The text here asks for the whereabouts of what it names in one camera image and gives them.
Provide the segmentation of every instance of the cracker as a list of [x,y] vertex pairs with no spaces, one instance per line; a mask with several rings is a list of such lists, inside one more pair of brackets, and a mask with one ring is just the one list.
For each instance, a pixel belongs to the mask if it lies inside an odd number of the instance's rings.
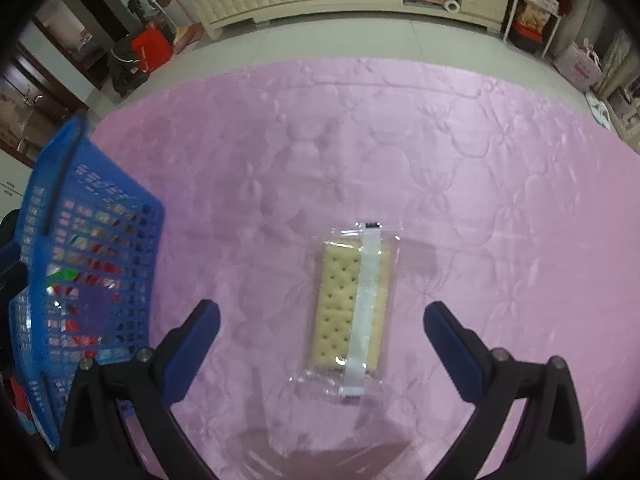
[[[313,366],[342,369],[349,350],[351,322],[358,290],[360,241],[357,238],[332,240],[324,247],[322,277],[318,292],[316,325],[311,351]],[[374,306],[367,370],[378,367],[389,289],[390,246],[382,244],[378,288]]]

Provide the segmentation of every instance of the basket handle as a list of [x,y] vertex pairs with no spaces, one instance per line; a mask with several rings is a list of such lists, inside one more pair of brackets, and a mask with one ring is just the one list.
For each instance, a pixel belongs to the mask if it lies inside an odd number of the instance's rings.
[[42,150],[34,165],[33,173],[31,173],[31,178],[29,179],[29,189],[25,193],[26,196],[31,194],[31,186],[33,183],[38,182],[38,173],[47,166],[47,163],[57,165],[50,193],[45,195],[44,215],[40,224],[40,234],[42,236],[49,236],[51,220],[56,209],[58,195],[65,181],[66,169],[71,165],[78,145],[86,135],[88,124],[88,120],[84,115],[77,115],[69,119]]

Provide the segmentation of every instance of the paper towel roll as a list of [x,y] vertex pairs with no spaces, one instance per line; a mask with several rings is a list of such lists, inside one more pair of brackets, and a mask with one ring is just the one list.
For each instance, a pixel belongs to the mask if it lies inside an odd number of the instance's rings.
[[456,0],[444,0],[442,6],[449,12],[460,12],[460,4]]

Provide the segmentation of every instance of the red bag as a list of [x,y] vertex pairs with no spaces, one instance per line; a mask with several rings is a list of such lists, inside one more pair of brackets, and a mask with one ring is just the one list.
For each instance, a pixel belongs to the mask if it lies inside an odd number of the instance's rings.
[[140,70],[152,73],[171,59],[174,54],[169,42],[153,25],[131,41],[131,48],[140,59]]

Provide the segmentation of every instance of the pink quilted mattress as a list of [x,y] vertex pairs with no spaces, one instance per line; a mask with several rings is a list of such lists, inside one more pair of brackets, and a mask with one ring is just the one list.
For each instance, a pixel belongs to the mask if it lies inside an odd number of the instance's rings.
[[[434,299],[489,347],[567,359],[590,465],[638,401],[640,158],[590,117],[463,70],[317,59],[177,86],[94,139],[166,205],[152,343],[201,298],[222,310],[173,408],[222,480],[425,478],[471,412],[422,332]],[[362,220],[404,228],[385,394],[300,398],[312,236]]]

